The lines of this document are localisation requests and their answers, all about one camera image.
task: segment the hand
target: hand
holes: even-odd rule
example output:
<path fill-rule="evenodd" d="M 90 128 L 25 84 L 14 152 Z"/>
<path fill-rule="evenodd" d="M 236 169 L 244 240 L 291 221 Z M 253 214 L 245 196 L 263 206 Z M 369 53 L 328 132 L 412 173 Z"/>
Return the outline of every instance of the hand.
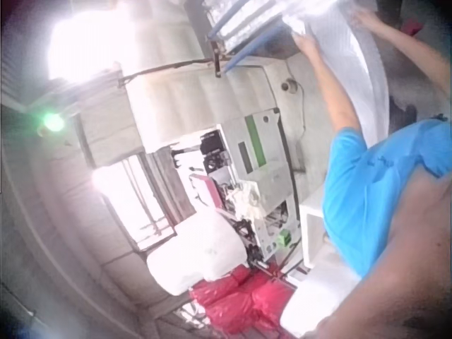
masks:
<path fill-rule="evenodd" d="M 380 33 L 385 27 L 384 24 L 378 16 L 372 11 L 367 9 L 359 9 L 354 14 L 354 19 L 365 28 L 370 30 L 373 33 Z"/>
<path fill-rule="evenodd" d="M 320 55 L 319 46 L 313 37 L 292 33 L 292 38 L 299 50 L 305 53 L 308 58 Z"/>

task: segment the person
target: person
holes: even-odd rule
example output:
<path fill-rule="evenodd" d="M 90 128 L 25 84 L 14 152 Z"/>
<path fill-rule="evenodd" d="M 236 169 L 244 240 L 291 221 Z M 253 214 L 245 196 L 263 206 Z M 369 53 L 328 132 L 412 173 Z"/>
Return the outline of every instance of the person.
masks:
<path fill-rule="evenodd" d="M 356 19 L 411 59 L 449 98 L 451 69 L 439 53 L 390 26 L 375 13 Z M 428 119 L 401 129 L 368 148 L 347 93 L 328 68 L 314 38 L 294 35 L 314 68 L 335 131 L 325 180 L 326 231 L 345 261 L 367 275 L 388 244 L 400 197 L 417 167 L 436 178 L 452 172 L 451 125 Z"/>
<path fill-rule="evenodd" d="M 368 11 L 356 19 L 411 59 L 446 96 L 451 70 L 426 44 Z M 310 60 L 336 132 L 325 183 L 331 241 L 363 279 L 303 338 L 452 338 L 451 125 L 429 119 L 367 148 L 344 88 L 314 39 L 294 35 Z"/>

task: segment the blue metal bar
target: blue metal bar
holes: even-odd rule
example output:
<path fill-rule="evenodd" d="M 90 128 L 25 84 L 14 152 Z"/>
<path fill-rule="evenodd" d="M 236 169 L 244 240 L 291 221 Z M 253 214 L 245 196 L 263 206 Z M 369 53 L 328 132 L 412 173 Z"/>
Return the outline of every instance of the blue metal bar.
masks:
<path fill-rule="evenodd" d="M 229 20 L 248 2 L 249 0 L 237 0 L 226 14 L 213 26 L 212 30 L 207 34 L 209 40 L 213 39 L 218 32 L 227 24 Z"/>
<path fill-rule="evenodd" d="M 249 56 L 251 53 L 256 51 L 260 46 L 269 41 L 276 33 L 278 33 L 284 27 L 284 23 L 278 20 L 273 27 L 265 30 L 256 39 L 252 40 L 247 46 L 243 47 L 237 54 L 235 54 L 231 60 L 223 67 L 222 73 L 226 74 L 228 71 L 233 69 L 241 60 Z"/>

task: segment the green component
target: green component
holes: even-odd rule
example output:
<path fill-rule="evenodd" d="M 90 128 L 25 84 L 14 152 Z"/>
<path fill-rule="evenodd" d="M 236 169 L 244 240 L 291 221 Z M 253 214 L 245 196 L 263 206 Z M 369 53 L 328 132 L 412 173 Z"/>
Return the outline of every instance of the green component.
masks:
<path fill-rule="evenodd" d="M 47 113 L 44 116 L 44 125 L 52 132 L 60 132 L 64 128 L 64 120 L 59 114 Z"/>
<path fill-rule="evenodd" d="M 292 235 L 288 230 L 282 230 L 280 235 L 278 235 L 278 243 L 281 246 L 286 247 L 292 241 Z"/>
<path fill-rule="evenodd" d="M 257 164 L 259 167 L 267 163 L 266 156 L 263 154 L 263 148 L 259 133 L 257 131 L 254 117 L 249 115 L 245 117 L 246 127 L 248 128 L 249 136 L 251 137 L 251 144 L 253 145 L 254 153 L 256 154 Z"/>

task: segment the window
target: window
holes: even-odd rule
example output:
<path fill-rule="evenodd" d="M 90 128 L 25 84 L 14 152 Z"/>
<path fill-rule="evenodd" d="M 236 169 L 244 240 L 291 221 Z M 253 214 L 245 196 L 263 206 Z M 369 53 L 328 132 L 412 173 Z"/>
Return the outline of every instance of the window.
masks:
<path fill-rule="evenodd" d="M 133 155 L 109 167 L 99 168 L 93 180 L 95 186 L 109 199 L 140 250 L 149 249 L 175 235 L 155 196 L 142 158 Z"/>

